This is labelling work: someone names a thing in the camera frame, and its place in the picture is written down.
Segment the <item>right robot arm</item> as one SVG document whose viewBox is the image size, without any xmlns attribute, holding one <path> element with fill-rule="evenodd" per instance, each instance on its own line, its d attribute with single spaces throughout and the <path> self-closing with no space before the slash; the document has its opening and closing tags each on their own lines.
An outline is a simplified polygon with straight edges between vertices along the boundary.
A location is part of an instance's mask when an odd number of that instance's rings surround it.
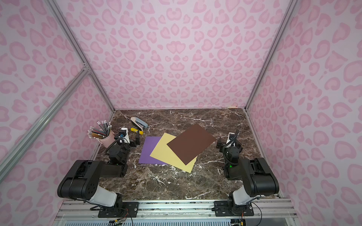
<svg viewBox="0 0 362 226">
<path fill-rule="evenodd" d="M 241 180 L 243 185 L 232 191 L 227 201 L 215 201 L 216 216 L 253 216 L 251 202 L 279 193 L 279 183 L 265 158 L 247 159 L 239 154 L 242 146 L 236 138 L 228 142 L 218 140 L 216 147 L 224 157 L 224 177 Z"/>
</svg>

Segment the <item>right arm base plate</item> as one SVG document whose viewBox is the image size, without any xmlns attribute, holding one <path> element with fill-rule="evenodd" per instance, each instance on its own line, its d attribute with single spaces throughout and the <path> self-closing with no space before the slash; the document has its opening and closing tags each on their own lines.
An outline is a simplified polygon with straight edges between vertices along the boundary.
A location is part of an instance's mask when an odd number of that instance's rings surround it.
<svg viewBox="0 0 362 226">
<path fill-rule="evenodd" d="M 254 216 L 254 210 L 250 203 L 245 205 L 236 205 L 230 201 L 214 201 L 214 207 L 211 209 L 217 217 L 251 217 Z"/>
</svg>

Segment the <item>brown paper sheet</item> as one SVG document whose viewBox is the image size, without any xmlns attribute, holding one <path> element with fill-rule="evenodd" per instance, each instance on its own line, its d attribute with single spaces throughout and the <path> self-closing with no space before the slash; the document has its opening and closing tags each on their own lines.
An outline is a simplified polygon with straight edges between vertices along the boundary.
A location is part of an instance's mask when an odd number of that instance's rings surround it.
<svg viewBox="0 0 362 226">
<path fill-rule="evenodd" d="M 215 141 L 213 135 L 196 123 L 167 145 L 187 165 Z"/>
</svg>

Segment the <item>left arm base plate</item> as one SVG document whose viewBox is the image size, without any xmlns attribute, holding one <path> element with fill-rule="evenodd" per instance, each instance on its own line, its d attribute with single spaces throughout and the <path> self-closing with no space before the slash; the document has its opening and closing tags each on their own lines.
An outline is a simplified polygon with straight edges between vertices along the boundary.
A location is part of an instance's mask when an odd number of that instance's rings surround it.
<svg viewBox="0 0 362 226">
<path fill-rule="evenodd" d="M 137 217 L 139 202 L 123 202 L 121 206 L 101 206 L 98 218 L 135 218 Z"/>
</svg>

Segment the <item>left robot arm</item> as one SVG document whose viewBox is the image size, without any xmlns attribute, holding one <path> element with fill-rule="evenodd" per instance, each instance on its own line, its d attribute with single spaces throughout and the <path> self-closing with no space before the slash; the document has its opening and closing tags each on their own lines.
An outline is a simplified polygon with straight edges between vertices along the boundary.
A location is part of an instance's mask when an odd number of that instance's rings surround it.
<svg viewBox="0 0 362 226">
<path fill-rule="evenodd" d="M 57 195 L 61 198 L 81 200 L 103 208 L 121 209 L 122 196 L 99 186 L 100 178 L 122 178 L 128 165 L 128 155 L 132 147 L 140 144 L 140 132 L 135 140 L 129 140 L 125 129 L 106 148 L 108 162 L 77 160 L 58 186 Z"/>
</svg>

